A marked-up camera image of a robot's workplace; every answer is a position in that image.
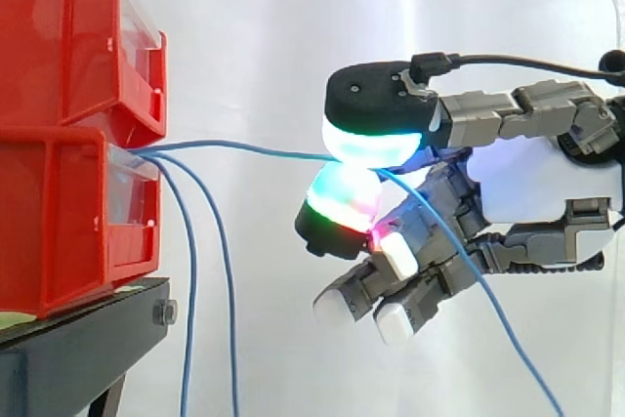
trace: white fingertip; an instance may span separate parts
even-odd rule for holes
[[[391,232],[380,239],[379,244],[399,280],[406,280],[417,274],[419,263],[401,233]]]
[[[397,303],[384,305],[376,314],[375,322],[388,346],[405,343],[414,335],[410,319],[404,307]]]
[[[354,323],[350,307],[338,290],[327,290],[319,295],[312,305],[312,310],[319,324],[338,327]]]

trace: transparent drawer front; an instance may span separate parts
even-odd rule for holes
[[[147,185],[158,180],[152,163],[117,146],[108,146],[107,213],[112,225],[145,225]]]

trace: blue light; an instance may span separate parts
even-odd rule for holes
[[[342,131],[326,118],[323,142],[336,159],[363,168],[391,168],[405,163],[421,144],[421,134],[364,136]]]

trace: cable connector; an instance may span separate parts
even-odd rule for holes
[[[458,68],[460,55],[446,53],[417,54],[410,62],[410,78],[414,83],[428,85],[430,78]]]

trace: red plastic drawer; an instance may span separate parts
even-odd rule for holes
[[[158,267],[158,169],[81,128],[0,128],[0,312],[46,317]]]
[[[165,135],[165,37],[136,0],[0,0],[0,126]]]

